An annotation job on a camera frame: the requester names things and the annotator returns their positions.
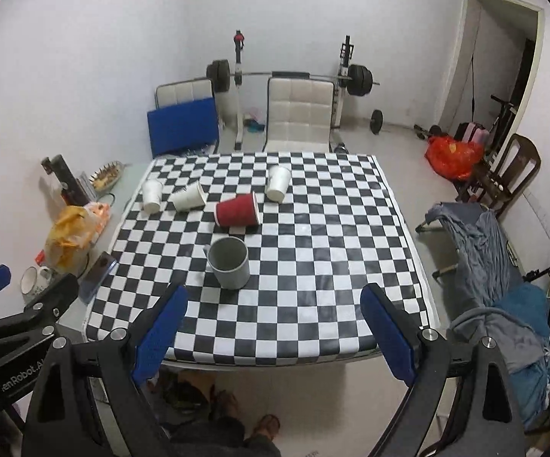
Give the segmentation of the grey plastic mug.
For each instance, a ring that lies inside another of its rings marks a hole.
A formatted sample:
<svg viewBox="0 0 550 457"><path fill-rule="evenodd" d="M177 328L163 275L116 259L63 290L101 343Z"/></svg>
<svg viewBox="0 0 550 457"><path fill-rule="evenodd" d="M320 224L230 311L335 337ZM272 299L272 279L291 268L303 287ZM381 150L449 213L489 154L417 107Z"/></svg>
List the grey plastic mug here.
<svg viewBox="0 0 550 457"><path fill-rule="evenodd" d="M243 240L226 236L204 246L204 254L223 289L240 290L250 278L249 251Z"/></svg>

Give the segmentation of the small white paper cup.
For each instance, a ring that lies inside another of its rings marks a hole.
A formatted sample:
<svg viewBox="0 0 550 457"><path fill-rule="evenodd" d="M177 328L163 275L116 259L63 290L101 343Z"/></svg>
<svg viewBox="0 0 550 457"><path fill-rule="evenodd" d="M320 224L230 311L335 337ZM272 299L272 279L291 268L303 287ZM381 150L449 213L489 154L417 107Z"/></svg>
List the small white paper cup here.
<svg viewBox="0 0 550 457"><path fill-rule="evenodd" d="M147 179L142 186L143 211L153 215L161 211L162 183L158 179Z"/></svg>

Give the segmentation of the tall white paper cup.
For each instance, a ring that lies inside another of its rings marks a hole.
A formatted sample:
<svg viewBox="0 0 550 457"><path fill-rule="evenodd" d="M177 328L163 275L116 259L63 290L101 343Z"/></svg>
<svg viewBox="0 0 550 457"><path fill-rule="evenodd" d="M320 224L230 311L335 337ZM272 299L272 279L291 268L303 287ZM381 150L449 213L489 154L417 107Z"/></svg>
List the tall white paper cup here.
<svg viewBox="0 0 550 457"><path fill-rule="evenodd" d="M270 168L265 195L269 201L281 203L291 183L291 169L288 166L276 165Z"/></svg>

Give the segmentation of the white ceramic mug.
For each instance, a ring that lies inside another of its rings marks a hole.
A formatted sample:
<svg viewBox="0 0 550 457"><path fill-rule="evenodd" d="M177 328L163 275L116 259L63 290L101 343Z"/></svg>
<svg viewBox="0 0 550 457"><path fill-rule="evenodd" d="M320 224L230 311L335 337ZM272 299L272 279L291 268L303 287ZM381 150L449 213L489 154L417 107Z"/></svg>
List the white ceramic mug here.
<svg viewBox="0 0 550 457"><path fill-rule="evenodd" d="M47 266L28 267L20 280L20 290L25 298L33 297L46 290L54 278L54 271Z"/></svg>

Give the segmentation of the black smartphone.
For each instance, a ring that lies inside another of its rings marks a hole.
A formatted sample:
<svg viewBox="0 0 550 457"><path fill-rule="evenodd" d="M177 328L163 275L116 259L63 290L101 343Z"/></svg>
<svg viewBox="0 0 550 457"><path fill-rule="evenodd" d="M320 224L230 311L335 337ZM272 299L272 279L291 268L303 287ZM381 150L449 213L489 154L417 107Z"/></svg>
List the black smartphone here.
<svg viewBox="0 0 550 457"><path fill-rule="evenodd" d="M117 260L112 255L102 252L79 283L79 300L84 304L91 303L101 284L116 265Z"/></svg>

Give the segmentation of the black box stand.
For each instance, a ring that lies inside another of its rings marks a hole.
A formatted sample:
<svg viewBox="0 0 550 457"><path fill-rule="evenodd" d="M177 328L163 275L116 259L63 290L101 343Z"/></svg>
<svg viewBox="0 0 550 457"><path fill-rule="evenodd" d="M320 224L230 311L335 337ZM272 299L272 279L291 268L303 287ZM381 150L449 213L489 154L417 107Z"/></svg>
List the black box stand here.
<svg viewBox="0 0 550 457"><path fill-rule="evenodd" d="M47 174L56 176L61 186L61 197L67 205L84 206L89 202L87 194L61 155L46 157L40 161L40 165Z"/></svg>

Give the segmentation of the woven snack tray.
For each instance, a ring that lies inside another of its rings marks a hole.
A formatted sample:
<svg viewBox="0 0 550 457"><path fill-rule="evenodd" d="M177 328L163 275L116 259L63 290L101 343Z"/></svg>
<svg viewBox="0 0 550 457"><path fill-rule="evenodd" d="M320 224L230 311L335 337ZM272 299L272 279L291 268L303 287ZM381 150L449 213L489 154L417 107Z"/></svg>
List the woven snack tray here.
<svg viewBox="0 0 550 457"><path fill-rule="evenodd" d="M106 193L113 188L123 175L125 165L120 161L104 164L89 176L94 191L98 194Z"/></svg>

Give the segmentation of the person's foot in sandal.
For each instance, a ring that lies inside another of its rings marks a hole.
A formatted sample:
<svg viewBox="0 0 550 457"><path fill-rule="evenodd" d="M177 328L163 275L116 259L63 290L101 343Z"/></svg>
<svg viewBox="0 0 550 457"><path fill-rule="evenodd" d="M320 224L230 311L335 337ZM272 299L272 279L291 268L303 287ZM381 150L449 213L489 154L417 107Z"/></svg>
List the person's foot in sandal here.
<svg viewBox="0 0 550 457"><path fill-rule="evenodd" d="M255 424L255 427L252 430L252 435L261 435L268 438L270 441L274 441L276 436L279 434L280 427L280 420L275 415L268 414L263 416L262 419Z"/></svg>

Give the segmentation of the dark wooden chair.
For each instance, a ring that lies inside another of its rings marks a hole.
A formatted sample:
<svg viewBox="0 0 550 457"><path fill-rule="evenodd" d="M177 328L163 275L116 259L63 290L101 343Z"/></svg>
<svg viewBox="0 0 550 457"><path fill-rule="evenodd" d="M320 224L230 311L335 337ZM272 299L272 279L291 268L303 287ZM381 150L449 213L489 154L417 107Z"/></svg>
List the dark wooden chair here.
<svg viewBox="0 0 550 457"><path fill-rule="evenodd" d="M478 202L500 219L539 173L542 159L533 141L514 133L495 168L481 161L473 166L457 202Z"/></svg>

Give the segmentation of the orange red plastic bag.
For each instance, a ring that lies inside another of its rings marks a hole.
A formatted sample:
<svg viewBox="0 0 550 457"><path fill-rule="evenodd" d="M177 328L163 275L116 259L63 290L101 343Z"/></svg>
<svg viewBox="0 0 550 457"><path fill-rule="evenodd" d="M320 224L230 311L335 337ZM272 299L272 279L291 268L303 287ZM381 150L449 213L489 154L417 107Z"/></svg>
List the orange red plastic bag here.
<svg viewBox="0 0 550 457"><path fill-rule="evenodd" d="M425 153L432 169L451 182L469 179L474 165L483 156L484 147L481 144L455 141L450 136L431 137Z"/></svg>

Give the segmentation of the black white checkered tablecloth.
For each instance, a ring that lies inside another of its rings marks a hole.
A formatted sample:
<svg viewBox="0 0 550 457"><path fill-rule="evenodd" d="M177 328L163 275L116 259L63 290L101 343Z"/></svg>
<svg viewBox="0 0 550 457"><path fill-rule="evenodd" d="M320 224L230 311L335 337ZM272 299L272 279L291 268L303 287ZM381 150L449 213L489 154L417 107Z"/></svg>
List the black white checkered tablecloth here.
<svg viewBox="0 0 550 457"><path fill-rule="evenodd" d="M291 169L281 203L265 195L276 165ZM110 247L117 266L88 308L87 339L128 326L173 282L188 293L168 352L180 362L276 366L369 356L377 346L360 307L369 283L420 327L439 324L411 233L371 155L160 158L145 179L158 179L165 196L199 181L207 203L177 213L166 201L150 216L140 194L130 198ZM227 235L215 222L216 204L245 193L256 195L262 223L231 232L248 247L250 278L230 291L203 249Z"/></svg>

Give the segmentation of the blue folded mat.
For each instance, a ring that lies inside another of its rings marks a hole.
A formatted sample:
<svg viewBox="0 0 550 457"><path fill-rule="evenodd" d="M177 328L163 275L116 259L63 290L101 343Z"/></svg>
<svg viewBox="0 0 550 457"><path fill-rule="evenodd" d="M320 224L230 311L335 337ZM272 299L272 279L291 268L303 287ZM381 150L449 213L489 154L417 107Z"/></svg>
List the blue folded mat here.
<svg viewBox="0 0 550 457"><path fill-rule="evenodd" d="M205 98L147 112L154 158L175 155L219 143L215 99Z"/></svg>

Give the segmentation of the white chair behind mat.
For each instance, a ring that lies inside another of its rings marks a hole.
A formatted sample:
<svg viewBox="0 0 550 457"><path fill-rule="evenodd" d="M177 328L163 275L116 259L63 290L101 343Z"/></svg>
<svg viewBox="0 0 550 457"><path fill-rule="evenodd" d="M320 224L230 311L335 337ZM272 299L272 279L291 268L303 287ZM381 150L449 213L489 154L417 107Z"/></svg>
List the white chair behind mat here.
<svg viewBox="0 0 550 457"><path fill-rule="evenodd" d="M155 90L155 107L177 105L187 102L213 98L212 81L208 78L183 80L176 83L160 85Z"/></svg>

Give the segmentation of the white padded chair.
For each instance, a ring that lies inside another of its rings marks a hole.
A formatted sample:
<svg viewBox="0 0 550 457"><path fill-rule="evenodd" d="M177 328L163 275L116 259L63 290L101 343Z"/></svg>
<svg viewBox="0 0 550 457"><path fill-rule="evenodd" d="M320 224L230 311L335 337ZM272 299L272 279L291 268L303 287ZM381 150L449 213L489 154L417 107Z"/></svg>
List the white padded chair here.
<svg viewBox="0 0 550 457"><path fill-rule="evenodd" d="M270 77L265 152L329 153L335 86L327 80Z"/></svg>

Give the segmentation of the white barbell rack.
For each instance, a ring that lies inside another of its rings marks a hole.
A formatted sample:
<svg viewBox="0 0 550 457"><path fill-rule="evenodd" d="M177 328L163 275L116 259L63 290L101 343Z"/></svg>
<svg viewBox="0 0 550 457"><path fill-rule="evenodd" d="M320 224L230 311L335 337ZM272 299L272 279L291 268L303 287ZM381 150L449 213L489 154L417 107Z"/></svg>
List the white barbell rack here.
<svg viewBox="0 0 550 457"><path fill-rule="evenodd" d="M245 48L245 36L241 30L235 31L233 42L234 42L234 48L235 48L235 64L234 64L233 70L245 71L243 69L243 64L242 64L243 51ZM352 55L353 55L352 38L349 35L346 35L340 47L338 68L336 70L336 73L332 75L346 75L347 70L349 69L349 66L352 65ZM267 80L267 86L268 86L269 77L263 77L263 78ZM244 135L246 131L246 127L245 127L246 110L244 109L244 104L242 99L242 93L245 91L245 87L243 86L243 80L242 80L242 83L237 85L235 83L232 83L235 86L234 97L235 97L235 108L236 108L236 116L235 116L236 137L235 137L234 147L237 151L239 151L243 145ZM332 122L331 122L330 151L333 151L333 150L341 151L342 141L338 136L338 134L335 133L335 131L339 129L341 126L342 106L344 103L344 97L345 97L345 94L347 93L347 90L343 89L338 84L334 84L334 86L335 86L335 90L334 90L334 98L333 98L333 116L332 116Z"/></svg>

